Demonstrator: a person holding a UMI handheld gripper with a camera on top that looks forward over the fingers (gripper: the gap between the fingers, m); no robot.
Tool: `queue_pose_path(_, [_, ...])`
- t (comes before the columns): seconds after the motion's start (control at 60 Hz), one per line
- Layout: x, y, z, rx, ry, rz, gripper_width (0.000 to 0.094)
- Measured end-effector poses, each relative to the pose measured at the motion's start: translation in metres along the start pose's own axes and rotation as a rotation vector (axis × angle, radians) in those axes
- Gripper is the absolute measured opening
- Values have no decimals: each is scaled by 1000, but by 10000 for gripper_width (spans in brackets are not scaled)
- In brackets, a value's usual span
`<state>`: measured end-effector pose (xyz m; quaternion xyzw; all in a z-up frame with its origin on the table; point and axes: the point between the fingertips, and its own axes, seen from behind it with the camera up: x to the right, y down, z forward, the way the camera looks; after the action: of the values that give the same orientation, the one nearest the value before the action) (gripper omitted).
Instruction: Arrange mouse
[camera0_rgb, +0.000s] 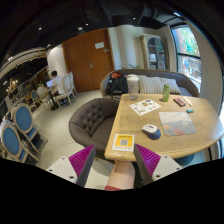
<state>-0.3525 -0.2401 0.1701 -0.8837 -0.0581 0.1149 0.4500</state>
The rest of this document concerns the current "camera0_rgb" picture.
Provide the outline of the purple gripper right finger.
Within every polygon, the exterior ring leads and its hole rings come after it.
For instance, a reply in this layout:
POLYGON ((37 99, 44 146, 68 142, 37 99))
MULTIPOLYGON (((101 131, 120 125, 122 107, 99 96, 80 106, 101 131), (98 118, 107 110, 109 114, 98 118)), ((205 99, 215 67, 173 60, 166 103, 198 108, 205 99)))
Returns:
POLYGON ((161 156, 138 144, 134 146, 134 155, 143 183, 145 185, 152 183, 152 176, 161 156))

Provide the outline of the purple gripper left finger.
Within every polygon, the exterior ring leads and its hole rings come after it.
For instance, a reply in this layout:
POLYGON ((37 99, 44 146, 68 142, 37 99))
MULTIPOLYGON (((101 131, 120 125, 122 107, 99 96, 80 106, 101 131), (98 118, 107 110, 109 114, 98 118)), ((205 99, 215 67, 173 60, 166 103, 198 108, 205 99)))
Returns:
POLYGON ((78 177, 76 181, 78 186, 85 186, 95 156, 96 148, 91 145, 69 157, 69 161, 78 177))

